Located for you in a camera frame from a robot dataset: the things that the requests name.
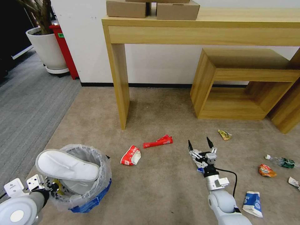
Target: wooden console table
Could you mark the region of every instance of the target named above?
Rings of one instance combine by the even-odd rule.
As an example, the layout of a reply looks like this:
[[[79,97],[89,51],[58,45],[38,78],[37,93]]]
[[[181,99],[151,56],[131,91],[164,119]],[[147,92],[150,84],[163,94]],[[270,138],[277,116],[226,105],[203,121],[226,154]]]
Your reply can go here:
[[[125,129],[129,87],[124,44],[300,46],[300,9],[200,8],[196,21],[102,19],[119,110]]]

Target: table leg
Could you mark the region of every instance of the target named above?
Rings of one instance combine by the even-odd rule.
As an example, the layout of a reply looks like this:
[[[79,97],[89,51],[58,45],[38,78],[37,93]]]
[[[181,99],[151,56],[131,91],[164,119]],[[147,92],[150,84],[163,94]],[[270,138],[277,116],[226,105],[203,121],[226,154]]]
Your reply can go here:
[[[129,109],[129,86],[126,66],[126,55],[124,44],[111,44],[108,26],[103,26],[107,53],[112,72],[113,86],[115,89],[117,105],[119,110],[121,129],[126,126]]]

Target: potted plant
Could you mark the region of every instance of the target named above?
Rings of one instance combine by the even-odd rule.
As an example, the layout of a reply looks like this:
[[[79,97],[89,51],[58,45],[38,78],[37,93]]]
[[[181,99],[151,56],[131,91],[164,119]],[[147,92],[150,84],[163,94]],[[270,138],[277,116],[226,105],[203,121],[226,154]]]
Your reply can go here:
[[[59,74],[68,72],[66,61],[59,48],[51,25],[50,0],[17,0],[24,8],[31,12],[39,27],[26,31],[26,35],[33,45],[41,61],[46,65],[49,73]]]

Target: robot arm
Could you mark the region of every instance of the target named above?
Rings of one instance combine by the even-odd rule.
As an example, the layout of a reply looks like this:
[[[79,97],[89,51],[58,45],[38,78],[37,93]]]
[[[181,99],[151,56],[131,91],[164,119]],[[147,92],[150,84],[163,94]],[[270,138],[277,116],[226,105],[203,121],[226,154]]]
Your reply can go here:
[[[219,172],[214,164],[217,159],[217,148],[207,138],[210,152],[194,150],[188,141],[189,154],[198,167],[204,169],[207,189],[209,191],[208,204],[215,213],[219,225],[252,225],[251,222],[242,215],[238,209],[234,196],[222,190],[229,185],[228,179],[220,178]]]
[[[27,180],[29,192],[19,178],[4,185],[10,199],[0,204],[0,221],[5,225],[37,225],[41,221],[40,211],[46,205],[49,192],[58,188],[52,184],[51,189],[43,186],[43,178],[37,174]]]

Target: cardboard box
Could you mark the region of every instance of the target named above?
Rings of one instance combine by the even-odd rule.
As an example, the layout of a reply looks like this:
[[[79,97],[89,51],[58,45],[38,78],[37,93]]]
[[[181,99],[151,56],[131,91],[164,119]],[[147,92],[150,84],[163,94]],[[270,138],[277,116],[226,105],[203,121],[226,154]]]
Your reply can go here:
[[[156,14],[160,20],[196,20],[200,5],[189,3],[157,3]]]
[[[127,2],[189,3],[190,0],[126,0]]]
[[[126,2],[125,0],[107,0],[106,14],[111,17],[145,18],[150,14],[150,2]]]

